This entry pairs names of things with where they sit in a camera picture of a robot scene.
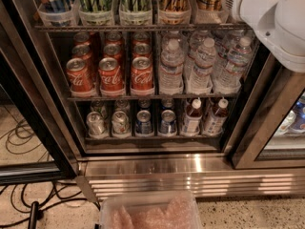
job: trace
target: open refrigerator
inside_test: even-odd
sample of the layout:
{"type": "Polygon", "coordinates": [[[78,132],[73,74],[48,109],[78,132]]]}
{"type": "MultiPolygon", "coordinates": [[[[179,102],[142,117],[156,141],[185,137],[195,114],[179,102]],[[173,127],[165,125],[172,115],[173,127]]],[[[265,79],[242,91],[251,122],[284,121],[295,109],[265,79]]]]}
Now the open refrigerator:
{"type": "MultiPolygon", "coordinates": [[[[26,66],[27,77],[44,103],[36,107],[37,110],[48,110],[52,117],[44,132],[54,133],[54,128],[58,129],[53,138],[58,139],[59,145],[51,146],[50,152],[60,150],[62,156],[54,158],[59,170],[69,170],[66,177],[75,177],[89,201],[125,193],[168,190],[191,190],[196,197],[304,193],[305,134],[274,134],[303,94],[305,74],[285,69],[257,39],[249,70],[236,93],[183,92],[170,96],[175,106],[182,106],[184,100],[194,97],[200,97],[202,102],[210,98],[228,99],[230,114],[222,132],[215,136],[183,136],[179,132],[170,137],[158,135],[157,110],[160,100],[169,96],[159,94],[157,82],[154,94],[145,96],[132,95],[128,87],[127,93],[119,97],[71,94],[65,67],[71,58],[72,40],[77,32],[94,31],[103,38],[106,32],[121,31],[129,45],[133,32],[147,31],[152,35],[156,65],[159,35],[163,31],[183,31],[189,35],[198,30],[251,30],[244,23],[194,23],[193,19],[188,24],[159,24],[154,1],[152,23],[148,25],[55,27],[36,20],[39,0],[1,0],[2,32],[26,66]],[[140,98],[152,101],[152,136],[135,135],[136,104],[140,98]],[[86,116],[91,102],[105,101],[111,115],[117,99],[131,103],[131,136],[118,138],[109,134],[102,139],[89,136],[86,116]],[[60,168],[61,162],[65,163],[64,168],[60,168]]],[[[6,45],[2,45],[1,50],[13,69],[14,54],[6,45]]],[[[2,77],[1,84],[5,89],[13,88],[8,81],[2,77]]],[[[32,91],[23,89],[27,95],[33,95],[32,91]]],[[[20,98],[15,104],[19,109],[24,108],[20,98]]]]}

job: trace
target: white bottle cap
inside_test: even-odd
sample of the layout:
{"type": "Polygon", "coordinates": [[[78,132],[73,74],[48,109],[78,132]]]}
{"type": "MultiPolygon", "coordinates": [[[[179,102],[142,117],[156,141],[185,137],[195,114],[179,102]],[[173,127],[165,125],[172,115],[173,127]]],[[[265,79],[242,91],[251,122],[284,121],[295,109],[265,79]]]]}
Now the white bottle cap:
{"type": "Polygon", "coordinates": [[[251,43],[252,43],[252,40],[249,36],[243,36],[239,40],[239,44],[243,47],[248,47],[251,45],[251,43]]]}
{"type": "Polygon", "coordinates": [[[211,39],[210,37],[208,37],[207,39],[204,40],[203,44],[205,47],[211,48],[215,45],[215,41],[213,39],[211,39]]]}
{"type": "Polygon", "coordinates": [[[201,107],[200,99],[194,99],[193,102],[192,102],[192,107],[194,109],[199,109],[201,107]]]}
{"type": "Polygon", "coordinates": [[[228,107],[228,104],[229,104],[229,102],[228,102],[228,100],[225,99],[225,98],[220,99],[219,102],[218,102],[218,106],[219,106],[221,109],[227,108],[227,107],[228,107]]]}
{"type": "Polygon", "coordinates": [[[175,39],[169,41],[169,50],[175,51],[179,48],[179,42],[175,39]]]}

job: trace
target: metal base panel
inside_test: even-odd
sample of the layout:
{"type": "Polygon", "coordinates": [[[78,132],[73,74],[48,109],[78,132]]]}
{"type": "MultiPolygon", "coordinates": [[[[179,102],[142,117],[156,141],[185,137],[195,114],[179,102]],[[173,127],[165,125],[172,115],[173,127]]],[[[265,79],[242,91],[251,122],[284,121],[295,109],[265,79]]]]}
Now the metal base panel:
{"type": "Polygon", "coordinates": [[[140,191],[191,190],[198,198],[305,194],[305,168],[235,170],[225,157],[147,156],[81,165],[98,200],[140,191]]]}

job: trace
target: glass panel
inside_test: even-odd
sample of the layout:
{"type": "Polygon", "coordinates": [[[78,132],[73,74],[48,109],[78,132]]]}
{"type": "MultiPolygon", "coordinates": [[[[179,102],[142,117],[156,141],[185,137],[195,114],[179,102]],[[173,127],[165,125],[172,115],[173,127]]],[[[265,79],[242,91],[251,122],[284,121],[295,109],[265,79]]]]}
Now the glass panel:
{"type": "Polygon", "coordinates": [[[258,160],[301,158],[305,158],[305,92],[285,116],[258,160]]]}
{"type": "Polygon", "coordinates": [[[0,85],[0,166],[51,160],[44,145],[0,85]]]}

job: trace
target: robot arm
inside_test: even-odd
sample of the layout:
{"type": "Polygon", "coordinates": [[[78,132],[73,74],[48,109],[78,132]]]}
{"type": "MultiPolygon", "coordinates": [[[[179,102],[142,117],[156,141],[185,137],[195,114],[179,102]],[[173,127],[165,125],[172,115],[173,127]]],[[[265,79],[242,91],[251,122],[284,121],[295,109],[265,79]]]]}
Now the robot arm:
{"type": "Polygon", "coordinates": [[[286,68],[305,73],[305,0],[223,0],[286,68]]]}

